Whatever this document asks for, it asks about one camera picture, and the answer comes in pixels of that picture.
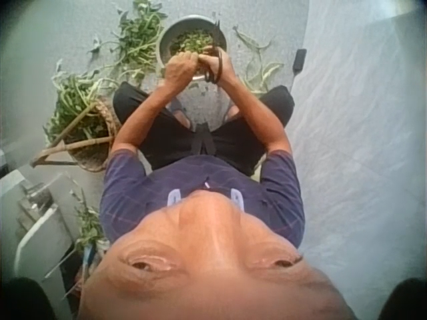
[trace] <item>gray floor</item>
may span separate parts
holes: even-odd
[[[190,13],[219,17],[238,73],[250,54],[233,37],[233,25],[260,42],[274,38],[265,58],[285,63],[274,83],[292,86],[296,101],[287,132],[306,208],[302,253],[332,278],[360,319],[375,319],[399,281],[426,270],[425,13],[411,0],[252,2],[163,5],[168,22]],[[16,167],[44,144],[56,60],[84,71],[93,35],[109,39],[117,25],[109,0],[39,0],[20,14],[1,33],[1,148]],[[293,80],[299,47],[308,55]],[[95,65],[108,59],[101,55]],[[192,90],[184,101],[198,95]],[[214,102],[186,105],[214,127],[224,110]],[[46,182],[67,171],[93,204],[99,201],[102,174],[68,167],[21,171]]]

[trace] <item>black pants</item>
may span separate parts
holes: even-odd
[[[123,82],[115,92],[113,107],[120,122],[126,119],[147,99],[148,94]],[[285,127],[292,111],[294,100],[283,85],[275,87],[260,98],[273,111]],[[166,108],[155,118],[147,137],[140,146],[153,170],[165,167],[184,157],[203,150],[212,154],[245,175],[254,174],[254,167],[265,153],[245,119],[238,115],[218,129],[209,132],[207,125],[199,125],[196,132],[184,127]]]

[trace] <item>plaid shirt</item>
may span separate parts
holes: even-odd
[[[128,150],[116,151],[105,174],[101,223],[113,243],[134,229],[151,212],[196,190],[233,198],[241,209],[262,220],[272,231],[298,247],[304,234],[300,184],[292,156],[275,151],[267,156],[260,182],[246,177],[211,155],[193,155],[145,174],[141,161]]]

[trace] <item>person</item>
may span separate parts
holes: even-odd
[[[116,91],[123,127],[100,210],[112,246],[83,288],[80,319],[354,318],[296,249],[305,220],[284,131],[290,93],[279,86],[257,99],[222,58],[218,85],[234,105],[212,132],[192,125],[176,96],[198,66],[218,75],[217,57],[180,53],[150,95],[128,83]]]

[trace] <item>metal bowl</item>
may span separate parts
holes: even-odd
[[[214,27],[215,21],[208,17],[202,15],[188,15],[178,19],[168,28],[165,28],[160,34],[155,48],[155,56],[157,57],[157,62],[160,64],[160,67],[164,68],[169,59],[171,59],[170,46],[182,33],[196,29],[204,29],[208,32],[212,32]],[[220,47],[227,51],[226,37],[222,31],[220,31]],[[195,75],[193,77],[193,81],[202,79],[204,79],[204,75]]]

